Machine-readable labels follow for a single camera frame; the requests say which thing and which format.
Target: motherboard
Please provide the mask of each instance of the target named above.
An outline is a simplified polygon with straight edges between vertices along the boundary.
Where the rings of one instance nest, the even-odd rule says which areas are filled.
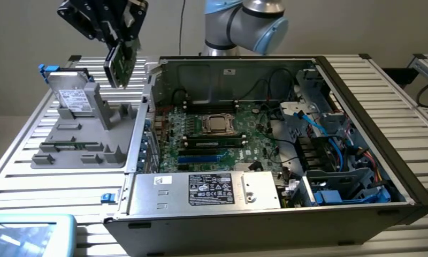
[[[190,113],[174,107],[155,116],[159,173],[281,170],[278,156],[270,154],[276,143],[257,130],[264,113],[257,104],[237,104],[229,114]]]

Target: warning label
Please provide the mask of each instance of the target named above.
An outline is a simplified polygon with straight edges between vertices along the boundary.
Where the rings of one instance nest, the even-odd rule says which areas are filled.
[[[189,175],[187,185],[187,203],[191,206],[234,204],[229,173]]]
[[[82,90],[58,90],[58,92],[70,111],[91,111],[91,107]]]

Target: white wall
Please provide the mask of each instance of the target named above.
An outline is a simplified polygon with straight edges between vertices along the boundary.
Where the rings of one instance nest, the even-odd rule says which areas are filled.
[[[27,115],[46,85],[37,65],[73,54],[103,56],[55,14],[61,0],[0,0],[0,115]],[[142,55],[177,54],[181,0],[147,0]],[[381,65],[405,65],[428,53],[428,0],[284,0],[289,31],[276,54],[368,53]],[[182,54],[202,48],[202,0],[186,0]]]

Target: cpu socket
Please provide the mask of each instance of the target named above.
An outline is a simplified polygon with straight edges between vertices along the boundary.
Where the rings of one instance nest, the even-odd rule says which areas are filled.
[[[233,119],[230,114],[203,115],[201,118],[202,133],[210,135],[234,134]]]

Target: tablet screen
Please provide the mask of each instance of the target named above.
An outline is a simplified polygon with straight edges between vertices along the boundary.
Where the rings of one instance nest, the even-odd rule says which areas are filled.
[[[55,224],[0,223],[0,257],[42,256]]]

